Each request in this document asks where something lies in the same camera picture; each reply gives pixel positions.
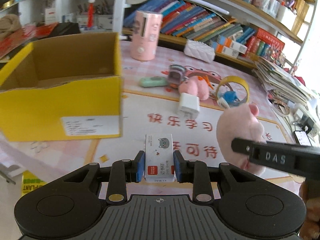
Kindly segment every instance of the colorful book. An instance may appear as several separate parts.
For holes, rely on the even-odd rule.
[[[239,30],[238,32],[232,34],[231,36],[228,36],[229,39],[232,39],[233,41],[236,41],[236,39],[240,38],[243,34],[243,30]]]
[[[164,13],[166,10],[168,10],[169,8],[171,8],[172,6],[174,6],[175,4],[177,4],[179,1],[178,0],[170,0],[170,3],[167,5],[167,6],[165,6],[165,7],[163,7],[160,11],[159,11],[159,13]]]
[[[219,26],[222,26],[225,22],[223,21],[219,21],[219,22],[216,22],[216,23],[213,23],[211,24],[210,26],[207,26],[197,32],[194,32],[192,34],[189,34],[187,36],[184,36],[185,38],[187,38],[188,40],[196,40],[197,37],[200,37],[202,36],[203,34],[211,31],[211,30],[214,30],[215,28],[218,28]]]
[[[163,16],[167,16],[169,13],[173,12],[174,10],[178,9],[179,7],[183,6],[185,4],[184,1],[177,1],[177,3],[174,3],[171,7],[169,7],[167,10],[161,12]]]
[[[124,26],[125,27],[129,27],[130,26],[130,23],[134,21],[134,18],[136,17],[136,11],[138,10],[147,10],[147,8],[151,8],[152,5],[155,5],[155,4],[159,4],[161,0],[150,0],[148,2],[146,2],[145,4],[141,5],[137,10],[135,10],[134,12],[132,12],[130,15],[128,15],[123,23],[124,23]]]
[[[172,22],[170,22],[169,24],[167,24],[164,28],[161,29],[161,33],[165,33],[168,30],[172,29],[173,27],[183,23],[186,19],[189,19],[191,17],[196,16],[200,11],[203,11],[204,9],[200,6],[192,6],[184,11],[182,11],[180,13],[180,15],[173,20]]]
[[[207,15],[207,14],[208,14],[208,12],[207,12],[205,9],[203,9],[203,11],[200,11],[200,13],[198,13],[198,14],[195,15],[194,17],[189,18],[189,19],[185,20],[183,23],[181,23],[181,24],[173,27],[172,29],[170,29],[170,30],[168,30],[167,32],[165,32],[165,34],[168,34],[168,35],[169,35],[169,34],[172,34],[175,30],[178,30],[178,29],[180,29],[180,28],[183,28],[183,27],[184,27],[185,25],[187,25],[188,23],[194,22],[194,21],[196,21],[199,17],[201,17],[201,16],[203,16],[203,15]]]
[[[187,33],[187,32],[189,32],[189,31],[193,30],[194,26],[196,26],[196,25],[200,24],[201,22],[204,22],[204,21],[206,21],[206,20],[208,20],[208,19],[210,19],[210,18],[213,18],[213,17],[215,17],[215,16],[216,16],[216,14],[215,14],[215,13],[212,13],[212,14],[209,14],[209,15],[207,15],[207,16],[205,16],[205,17],[200,17],[200,18],[199,18],[198,20],[196,20],[195,22],[190,23],[190,24],[188,24],[187,26],[181,28],[180,30],[175,31],[174,33],[172,33],[172,35],[177,36],[177,37],[180,37],[180,36],[182,36],[184,33]]]
[[[252,30],[253,30],[253,29],[250,28],[250,27],[245,28],[245,29],[244,29],[244,32],[243,32],[243,35],[242,35],[240,38],[238,38],[238,39],[236,40],[236,42],[241,43],[241,42],[244,40],[244,38],[247,37],[247,36],[252,32]]]
[[[260,57],[265,56],[266,51],[269,49],[270,45],[269,44],[264,44],[262,52],[260,53]]]
[[[260,41],[261,41],[261,40],[258,39],[258,38],[255,39],[254,44],[253,44],[253,46],[252,46],[251,49],[250,49],[250,52],[251,52],[252,54],[256,54],[256,53],[257,53],[257,50],[258,50],[259,45],[260,45]]]
[[[161,5],[159,5],[154,12],[159,12],[162,8],[166,7],[169,3],[171,3],[171,0],[165,0]]]
[[[198,41],[206,43],[206,42],[210,41],[212,38],[214,38],[217,35],[219,35],[220,33],[222,33],[223,31],[230,29],[230,28],[232,28],[232,24],[228,22],[228,23],[218,27],[214,32],[209,33],[209,35],[207,35],[206,37],[204,37]]]
[[[218,22],[223,22],[219,16],[216,16],[216,17],[213,17],[213,18],[209,18],[206,21],[203,21],[203,22],[199,23],[198,25],[195,25],[191,30],[186,31],[185,33],[183,33],[182,36],[184,38],[191,39],[191,38],[189,38],[190,35],[192,35],[194,33],[203,32],[204,29],[210,30],[210,28],[209,28],[210,26],[215,28],[217,26],[215,24],[218,23]]]
[[[176,12],[182,12],[183,10],[185,10],[186,8],[190,7],[191,3],[186,2],[183,6],[179,7],[178,9],[172,11],[171,13],[167,14],[166,16],[164,16],[162,18],[162,21],[165,22],[167,21],[168,18],[170,18],[172,15],[174,15]]]
[[[278,49],[279,52],[282,52],[284,48],[284,42],[262,28],[258,28],[256,37],[266,44],[271,45],[273,48]]]
[[[255,41],[256,41],[256,37],[254,37],[254,36],[252,36],[252,37],[247,41],[246,46],[247,46],[248,49],[247,49],[247,52],[245,53],[245,56],[246,56],[246,57],[248,56],[249,52],[251,51],[252,46],[254,45]]]
[[[259,47],[258,47],[257,52],[256,52],[257,56],[260,56],[265,44],[266,43],[264,41],[260,41]]]
[[[243,37],[242,41],[240,42],[241,44],[246,44],[247,40],[252,37],[256,33],[255,30],[252,30],[248,35]]]

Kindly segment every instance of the cat illustration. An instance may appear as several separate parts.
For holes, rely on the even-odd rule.
[[[167,138],[159,139],[159,148],[167,149],[169,148],[170,142]]]

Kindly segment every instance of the pink plush pig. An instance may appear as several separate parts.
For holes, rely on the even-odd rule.
[[[217,124],[217,140],[224,159],[243,170],[261,175],[265,167],[249,163],[249,156],[235,153],[231,148],[234,138],[265,142],[263,125],[256,116],[259,109],[254,104],[242,104],[224,111]]]
[[[209,86],[210,83],[203,77],[192,76],[185,82],[183,82],[178,90],[179,93],[187,93],[199,97],[199,99],[207,100],[209,98]]]

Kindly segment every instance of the white box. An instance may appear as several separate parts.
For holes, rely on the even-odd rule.
[[[187,117],[195,120],[200,113],[200,99],[197,96],[188,93],[181,93],[179,100],[178,115],[182,118]]]
[[[174,182],[172,134],[146,135],[146,182]]]
[[[281,22],[289,30],[292,30],[296,17],[297,16],[290,9],[288,9],[286,6],[281,5],[278,10],[276,20]]]
[[[230,49],[236,50],[242,54],[245,54],[247,52],[247,47],[243,44],[233,41],[232,39],[228,39],[226,37],[223,37],[221,35],[218,36],[217,42],[225,47],[228,47]]]
[[[112,30],[112,15],[98,15],[98,28]]]
[[[46,25],[57,22],[56,8],[47,8],[44,10],[44,23]]]

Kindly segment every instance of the pen holder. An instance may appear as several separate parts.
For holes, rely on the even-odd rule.
[[[276,20],[278,20],[284,26],[286,26],[289,30],[291,30],[296,17],[297,16],[289,8],[287,8],[284,5],[281,5],[279,7]]]
[[[266,12],[273,18],[276,18],[278,10],[280,7],[280,3],[277,0],[270,0],[268,6],[266,6],[263,11]]]
[[[253,0],[253,5],[260,10],[263,10],[269,4],[270,0]]]

